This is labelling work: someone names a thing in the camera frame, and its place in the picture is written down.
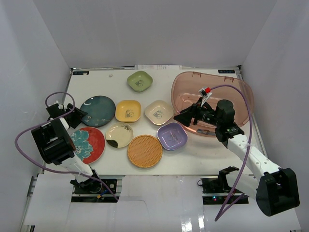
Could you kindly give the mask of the teal round ceramic plate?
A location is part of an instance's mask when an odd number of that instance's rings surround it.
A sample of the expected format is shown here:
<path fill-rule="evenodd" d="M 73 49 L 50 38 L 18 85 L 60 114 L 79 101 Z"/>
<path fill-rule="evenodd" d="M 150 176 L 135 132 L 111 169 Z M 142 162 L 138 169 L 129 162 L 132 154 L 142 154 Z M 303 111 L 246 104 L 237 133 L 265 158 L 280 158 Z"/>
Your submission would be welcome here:
<path fill-rule="evenodd" d="M 115 116 L 114 101 L 107 96 L 94 96 L 87 99 L 80 107 L 87 113 L 82 122 L 90 127 L 101 127 L 108 124 Z"/>

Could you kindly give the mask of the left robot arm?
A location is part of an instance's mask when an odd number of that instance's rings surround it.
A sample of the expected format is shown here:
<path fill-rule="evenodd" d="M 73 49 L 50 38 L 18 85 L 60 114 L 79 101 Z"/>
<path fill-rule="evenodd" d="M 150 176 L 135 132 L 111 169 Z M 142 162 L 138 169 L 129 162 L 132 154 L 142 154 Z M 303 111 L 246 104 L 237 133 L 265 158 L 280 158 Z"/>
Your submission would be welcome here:
<path fill-rule="evenodd" d="M 102 190 L 102 181 L 97 172 L 77 156 L 77 147 L 67 130 L 76 128 L 87 112 L 73 108 L 69 103 L 64 106 L 54 103 L 46 108 L 51 122 L 31 130 L 31 134 L 42 159 L 47 164 L 59 165 L 75 177 L 70 183 L 90 193 Z"/>

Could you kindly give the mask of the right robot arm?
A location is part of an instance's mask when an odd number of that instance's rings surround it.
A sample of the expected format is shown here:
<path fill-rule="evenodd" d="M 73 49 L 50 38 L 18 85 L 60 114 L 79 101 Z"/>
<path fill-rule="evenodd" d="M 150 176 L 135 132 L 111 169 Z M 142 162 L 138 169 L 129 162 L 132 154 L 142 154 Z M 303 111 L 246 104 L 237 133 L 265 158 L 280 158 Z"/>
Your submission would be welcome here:
<path fill-rule="evenodd" d="M 237 189 L 255 198 L 259 209 L 270 217 L 300 205 L 297 178 L 291 168 L 278 166 L 256 147 L 251 146 L 244 131 L 234 122 L 234 105 L 220 100 L 213 110 L 202 100 L 181 110 L 174 119 L 189 127 L 202 121 L 215 126 L 215 135 L 227 149 L 236 154 L 254 175 L 243 177 Z"/>

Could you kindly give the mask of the pink translucent plastic bin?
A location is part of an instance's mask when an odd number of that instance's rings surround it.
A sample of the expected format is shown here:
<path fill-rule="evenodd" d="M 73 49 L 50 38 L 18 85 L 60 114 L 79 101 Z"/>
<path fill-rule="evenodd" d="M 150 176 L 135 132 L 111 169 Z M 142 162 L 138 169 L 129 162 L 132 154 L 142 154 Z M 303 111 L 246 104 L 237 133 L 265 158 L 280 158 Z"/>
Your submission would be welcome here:
<path fill-rule="evenodd" d="M 216 109 L 220 100 L 229 100 L 235 110 L 234 122 L 242 128 L 249 122 L 248 108 L 253 112 L 254 97 L 251 87 L 242 80 L 227 76 L 218 76 L 200 72 L 183 72 L 176 76 L 171 88 L 171 102 L 175 115 L 190 107 L 200 98 L 202 88 L 219 88 L 212 90 L 207 103 Z"/>

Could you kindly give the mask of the purple square panda dish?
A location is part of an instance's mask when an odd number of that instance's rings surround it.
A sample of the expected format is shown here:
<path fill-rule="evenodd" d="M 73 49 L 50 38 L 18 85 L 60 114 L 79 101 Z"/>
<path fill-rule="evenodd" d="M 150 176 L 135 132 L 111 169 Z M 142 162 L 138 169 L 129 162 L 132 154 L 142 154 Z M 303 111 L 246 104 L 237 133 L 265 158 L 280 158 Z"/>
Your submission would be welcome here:
<path fill-rule="evenodd" d="M 188 135 L 183 127 L 176 122 L 171 122 L 160 127 L 157 137 L 161 145 L 168 151 L 183 147 L 188 141 Z"/>

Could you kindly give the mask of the cream square panda dish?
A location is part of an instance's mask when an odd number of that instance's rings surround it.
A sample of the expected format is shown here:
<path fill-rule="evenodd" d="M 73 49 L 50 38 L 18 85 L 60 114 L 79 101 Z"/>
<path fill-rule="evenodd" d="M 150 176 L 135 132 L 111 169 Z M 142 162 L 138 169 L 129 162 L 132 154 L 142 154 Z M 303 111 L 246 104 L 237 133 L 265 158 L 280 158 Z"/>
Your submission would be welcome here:
<path fill-rule="evenodd" d="M 173 108 L 163 100 L 156 100 L 144 110 L 145 116 L 155 125 L 163 125 L 174 115 Z"/>

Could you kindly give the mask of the red floral round plate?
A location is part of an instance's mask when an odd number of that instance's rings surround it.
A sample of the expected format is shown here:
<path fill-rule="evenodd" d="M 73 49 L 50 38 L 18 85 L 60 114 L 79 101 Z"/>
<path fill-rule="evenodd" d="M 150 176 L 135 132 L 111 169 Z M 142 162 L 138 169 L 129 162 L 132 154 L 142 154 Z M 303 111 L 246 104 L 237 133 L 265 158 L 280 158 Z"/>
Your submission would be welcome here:
<path fill-rule="evenodd" d="M 83 127 L 73 132 L 70 137 L 76 147 L 75 155 L 85 164 L 97 161 L 104 152 L 105 137 L 97 128 Z"/>

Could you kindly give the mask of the cream round floral plate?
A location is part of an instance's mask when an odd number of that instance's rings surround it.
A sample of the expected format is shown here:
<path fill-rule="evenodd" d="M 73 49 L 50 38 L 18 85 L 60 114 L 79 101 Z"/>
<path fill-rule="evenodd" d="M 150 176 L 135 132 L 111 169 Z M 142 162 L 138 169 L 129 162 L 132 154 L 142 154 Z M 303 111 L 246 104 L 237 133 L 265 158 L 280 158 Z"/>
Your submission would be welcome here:
<path fill-rule="evenodd" d="M 123 148 L 130 144 L 134 138 L 132 127 L 124 122 L 111 125 L 106 131 L 107 143 L 115 148 Z"/>

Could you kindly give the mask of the yellow square panda dish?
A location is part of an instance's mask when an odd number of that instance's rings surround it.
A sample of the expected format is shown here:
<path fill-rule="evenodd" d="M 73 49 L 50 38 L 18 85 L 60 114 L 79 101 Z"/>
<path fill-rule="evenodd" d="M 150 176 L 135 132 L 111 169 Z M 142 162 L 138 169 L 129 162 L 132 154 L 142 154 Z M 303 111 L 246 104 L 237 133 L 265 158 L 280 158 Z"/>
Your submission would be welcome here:
<path fill-rule="evenodd" d="M 115 117 L 120 122 L 136 122 L 141 116 L 141 104 L 136 100 L 120 101 L 115 110 Z"/>

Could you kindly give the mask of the woven bamboo round tray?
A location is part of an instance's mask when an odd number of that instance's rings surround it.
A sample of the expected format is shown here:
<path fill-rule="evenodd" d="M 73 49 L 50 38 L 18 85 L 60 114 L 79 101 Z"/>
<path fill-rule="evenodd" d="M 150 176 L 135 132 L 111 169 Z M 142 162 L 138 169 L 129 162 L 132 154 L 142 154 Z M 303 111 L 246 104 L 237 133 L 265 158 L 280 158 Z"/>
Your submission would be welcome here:
<path fill-rule="evenodd" d="M 158 139 L 151 135 L 140 135 L 128 145 L 128 159 L 139 168 L 151 168 L 157 165 L 163 156 L 163 147 Z"/>

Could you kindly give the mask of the green square panda dish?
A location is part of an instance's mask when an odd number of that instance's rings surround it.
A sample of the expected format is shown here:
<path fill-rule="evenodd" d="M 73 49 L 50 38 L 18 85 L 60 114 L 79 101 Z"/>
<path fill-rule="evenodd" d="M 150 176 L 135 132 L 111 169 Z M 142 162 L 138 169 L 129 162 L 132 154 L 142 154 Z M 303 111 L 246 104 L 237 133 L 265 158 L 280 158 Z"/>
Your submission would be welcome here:
<path fill-rule="evenodd" d="M 127 84 L 135 92 L 143 92 L 153 83 L 153 78 L 145 71 L 137 71 L 127 78 Z"/>

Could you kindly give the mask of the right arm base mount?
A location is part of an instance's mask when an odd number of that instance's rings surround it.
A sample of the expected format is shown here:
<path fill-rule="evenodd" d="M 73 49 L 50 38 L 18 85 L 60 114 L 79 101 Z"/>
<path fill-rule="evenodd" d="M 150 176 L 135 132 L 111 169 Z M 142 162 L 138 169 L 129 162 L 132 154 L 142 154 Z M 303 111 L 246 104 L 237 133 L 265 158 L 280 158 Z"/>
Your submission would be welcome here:
<path fill-rule="evenodd" d="M 202 187 L 204 205 L 222 205 L 232 187 L 228 185 L 226 175 L 239 171 L 239 168 L 228 167 L 219 171 L 217 176 L 204 177 L 198 180 L 197 185 Z"/>

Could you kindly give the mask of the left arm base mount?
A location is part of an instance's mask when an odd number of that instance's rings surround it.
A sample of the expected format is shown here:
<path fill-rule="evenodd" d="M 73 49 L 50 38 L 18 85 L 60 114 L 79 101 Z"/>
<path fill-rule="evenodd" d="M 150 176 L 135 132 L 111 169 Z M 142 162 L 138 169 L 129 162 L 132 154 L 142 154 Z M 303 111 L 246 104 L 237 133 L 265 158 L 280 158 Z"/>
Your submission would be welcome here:
<path fill-rule="evenodd" d="M 119 196 L 116 199 L 111 192 L 101 183 L 95 181 L 90 186 L 82 188 L 77 184 L 76 180 L 71 180 L 70 183 L 74 186 L 71 198 L 72 203 L 117 203 Z"/>

